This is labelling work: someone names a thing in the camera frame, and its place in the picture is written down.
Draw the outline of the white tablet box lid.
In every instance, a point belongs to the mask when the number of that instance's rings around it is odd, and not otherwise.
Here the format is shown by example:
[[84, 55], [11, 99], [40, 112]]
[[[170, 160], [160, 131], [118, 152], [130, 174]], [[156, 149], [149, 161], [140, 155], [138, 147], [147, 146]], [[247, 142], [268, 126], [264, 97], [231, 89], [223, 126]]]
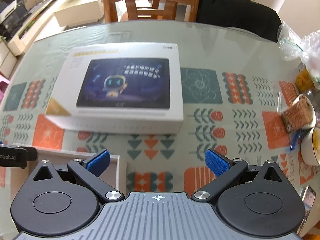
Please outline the white tablet box lid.
[[73, 131], [178, 133], [184, 119], [178, 45], [124, 42], [73, 48], [45, 116]]

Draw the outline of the purple plastic stool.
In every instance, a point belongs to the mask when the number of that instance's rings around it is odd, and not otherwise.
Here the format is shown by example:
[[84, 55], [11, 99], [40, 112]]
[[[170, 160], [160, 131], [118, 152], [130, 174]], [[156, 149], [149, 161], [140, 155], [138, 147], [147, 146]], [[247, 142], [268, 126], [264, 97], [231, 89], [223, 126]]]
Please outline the purple plastic stool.
[[4, 93], [9, 85], [9, 80], [4, 76], [0, 75], [0, 101], [4, 98]]

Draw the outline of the white ceramic bowl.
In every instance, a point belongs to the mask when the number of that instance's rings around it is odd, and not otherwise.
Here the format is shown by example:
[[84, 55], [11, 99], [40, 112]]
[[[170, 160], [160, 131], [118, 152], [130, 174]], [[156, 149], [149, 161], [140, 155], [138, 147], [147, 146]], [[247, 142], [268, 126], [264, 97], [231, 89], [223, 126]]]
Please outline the white ceramic bowl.
[[319, 166], [319, 128], [312, 128], [304, 137], [300, 151], [304, 163]]

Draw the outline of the patterned green tablecloth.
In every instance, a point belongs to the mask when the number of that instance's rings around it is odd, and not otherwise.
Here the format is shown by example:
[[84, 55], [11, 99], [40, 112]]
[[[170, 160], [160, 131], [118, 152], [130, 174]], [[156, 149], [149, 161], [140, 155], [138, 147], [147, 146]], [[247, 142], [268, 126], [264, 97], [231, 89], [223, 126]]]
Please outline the patterned green tablecloth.
[[[115, 42], [178, 45], [184, 122], [177, 135], [119, 135], [61, 129], [44, 113], [74, 47]], [[306, 165], [279, 113], [295, 100], [298, 61], [244, 31], [169, 21], [76, 28], [36, 41], [14, 74], [1, 109], [1, 141], [81, 155], [107, 149], [127, 165], [124, 193], [193, 193], [215, 177], [204, 164], [214, 148], [253, 165], [276, 162], [297, 191], [319, 191], [319, 168]]]

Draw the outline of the white tv cabinet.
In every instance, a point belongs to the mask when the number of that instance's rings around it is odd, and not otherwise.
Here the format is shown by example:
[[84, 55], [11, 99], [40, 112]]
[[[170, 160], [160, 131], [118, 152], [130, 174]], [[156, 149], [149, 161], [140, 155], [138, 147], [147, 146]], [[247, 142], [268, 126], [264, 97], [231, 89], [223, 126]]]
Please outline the white tv cabinet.
[[42, 28], [65, 1], [45, 0], [32, 10], [15, 35], [7, 42], [7, 46], [14, 56], [19, 56], [27, 51]]

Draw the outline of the clear plastic bag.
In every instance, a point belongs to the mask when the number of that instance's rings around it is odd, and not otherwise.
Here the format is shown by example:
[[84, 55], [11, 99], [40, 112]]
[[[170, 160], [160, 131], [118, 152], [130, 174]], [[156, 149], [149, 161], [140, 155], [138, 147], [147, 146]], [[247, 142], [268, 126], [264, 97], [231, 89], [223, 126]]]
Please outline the clear plastic bag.
[[300, 58], [311, 81], [319, 90], [319, 30], [300, 38], [285, 22], [279, 27], [278, 42], [281, 58], [294, 61]]

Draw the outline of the white low coffee table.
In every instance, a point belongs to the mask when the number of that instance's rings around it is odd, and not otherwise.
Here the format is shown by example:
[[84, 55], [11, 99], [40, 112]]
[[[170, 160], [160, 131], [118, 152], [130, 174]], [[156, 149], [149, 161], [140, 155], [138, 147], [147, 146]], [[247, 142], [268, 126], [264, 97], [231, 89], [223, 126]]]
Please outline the white low coffee table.
[[100, 0], [85, 3], [67, 0], [54, 12], [59, 26], [76, 27], [99, 21], [104, 15]]

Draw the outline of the black jacket on chair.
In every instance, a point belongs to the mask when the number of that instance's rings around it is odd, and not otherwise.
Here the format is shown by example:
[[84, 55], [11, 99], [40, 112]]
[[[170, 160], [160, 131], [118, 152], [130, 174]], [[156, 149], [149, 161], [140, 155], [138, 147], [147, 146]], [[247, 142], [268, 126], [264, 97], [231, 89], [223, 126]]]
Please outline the black jacket on chair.
[[281, 20], [271, 8], [250, 0], [199, 0], [197, 23], [249, 31], [278, 42]]

